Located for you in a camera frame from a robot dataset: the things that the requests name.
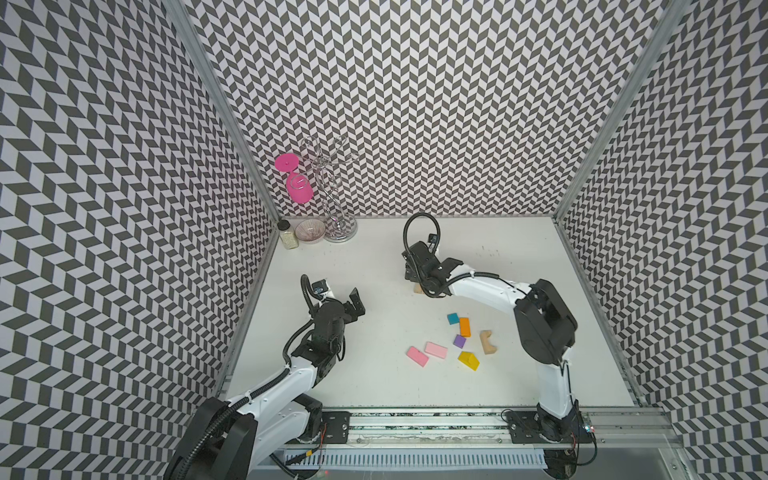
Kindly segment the light pink block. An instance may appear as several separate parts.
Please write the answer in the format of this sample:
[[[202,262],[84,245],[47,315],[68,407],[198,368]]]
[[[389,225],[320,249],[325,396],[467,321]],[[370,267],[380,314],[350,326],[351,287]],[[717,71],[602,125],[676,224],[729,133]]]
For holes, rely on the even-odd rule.
[[[448,355],[448,349],[442,345],[427,342],[424,347],[424,352],[432,357],[445,359]]]

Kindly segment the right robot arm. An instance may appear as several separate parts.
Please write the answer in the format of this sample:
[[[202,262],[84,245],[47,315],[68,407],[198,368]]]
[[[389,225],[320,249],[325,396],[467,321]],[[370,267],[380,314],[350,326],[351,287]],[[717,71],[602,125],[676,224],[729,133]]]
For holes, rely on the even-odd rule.
[[[519,344],[537,366],[537,433],[550,443],[570,437],[577,401],[569,355],[578,323],[555,286],[544,279],[534,284],[505,280],[454,258],[439,261],[422,241],[406,248],[402,256],[405,279],[418,284],[425,295],[469,298],[514,318]]]

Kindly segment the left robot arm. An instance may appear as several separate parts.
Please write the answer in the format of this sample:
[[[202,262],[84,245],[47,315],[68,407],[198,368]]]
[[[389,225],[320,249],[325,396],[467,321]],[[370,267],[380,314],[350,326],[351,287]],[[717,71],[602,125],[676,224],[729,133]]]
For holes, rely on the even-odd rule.
[[[309,395],[346,354],[345,327],[366,313],[359,291],[342,302],[324,283],[303,286],[309,320],[283,347],[284,367],[228,400],[209,398],[193,416],[165,479],[245,479],[252,467],[292,440],[322,433],[322,403]]]

